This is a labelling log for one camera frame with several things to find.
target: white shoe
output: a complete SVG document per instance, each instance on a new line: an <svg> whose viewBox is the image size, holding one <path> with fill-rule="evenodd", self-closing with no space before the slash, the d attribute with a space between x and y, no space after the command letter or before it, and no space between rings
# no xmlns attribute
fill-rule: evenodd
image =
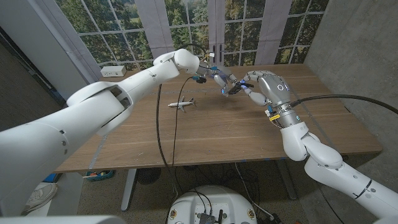
<svg viewBox="0 0 398 224"><path fill-rule="evenodd" d="M43 207L47 202L51 200L52 197L54 197L57 189L57 184L48 184L41 189L33 191L32 195L30 195L29 200L25 205L24 212L31 212L33 210Z"/></svg>

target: silver robotic hand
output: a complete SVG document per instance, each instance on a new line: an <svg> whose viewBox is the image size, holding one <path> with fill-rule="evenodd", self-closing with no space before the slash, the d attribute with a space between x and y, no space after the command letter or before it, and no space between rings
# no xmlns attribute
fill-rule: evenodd
<svg viewBox="0 0 398 224"><path fill-rule="evenodd" d="M232 74L231 70L227 67L217 65L212 66L206 62L200 62L198 75L203 77L209 77L221 87L221 93L224 96L236 94L242 90L242 83Z"/></svg>
<svg viewBox="0 0 398 224"><path fill-rule="evenodd" d="M286 81L270 71L251 71L242 79L243 85L249 81L258 82L261 93L252 91L247 86L244 92L259 106L268 106L266 114L270 121L280 127L287 128L301 123L300 117L290 106L290 91Z"/></svg>

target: toy airplane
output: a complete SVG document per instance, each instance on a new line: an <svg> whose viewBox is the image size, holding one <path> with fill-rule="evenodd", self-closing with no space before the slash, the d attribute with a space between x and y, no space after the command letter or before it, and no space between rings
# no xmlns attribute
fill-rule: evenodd
<svg viewBox="0 0 398 224"><path fill-rule="evenodd" d="M177 104L178 104L178 108L181 109L183 112L185 112L184 106L187 106L187 105L195 106L195 102L194 102L193 98L190 101L188 101L188 102L184 102L184 96L182 96L181 101L179 101L178 103L171 103L168 106L169 107L176 107Z"/></svg>

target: white power strip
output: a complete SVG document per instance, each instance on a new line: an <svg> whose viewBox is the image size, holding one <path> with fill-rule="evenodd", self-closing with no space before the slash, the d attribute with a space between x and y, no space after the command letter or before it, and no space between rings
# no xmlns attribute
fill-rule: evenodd
<svg viewBox="0 0 398 224"><path fill-rule="evenodd" d="M122 77L126 74L126 67L123 66L104 66L101 69L104 77Z"/></svg>

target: table leg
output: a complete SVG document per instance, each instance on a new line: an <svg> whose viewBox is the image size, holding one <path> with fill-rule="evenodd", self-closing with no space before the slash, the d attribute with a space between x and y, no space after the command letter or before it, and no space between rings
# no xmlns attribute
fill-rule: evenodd
<svg viewBox="0 0 398 224"><path fill-rule="evenodd" d="M287 168L286 161L284 159L280 159L280 160L276 160L275 162L278 166L279 173L282 176L282 180L284 182L289 199L296 200L297 193L296 193L296 190L294 189L293 181L292 181L292 178L290 177L290 173L289 173L289 169Z"/></svg>
<svg viewBox="0 0 398 224"><path fill-rule="evenodd" d="M122 212L126 212L129 209L136 173L137 169L129 169L129 173L127 174L126 186L124 187L121 205Z"/></svg>

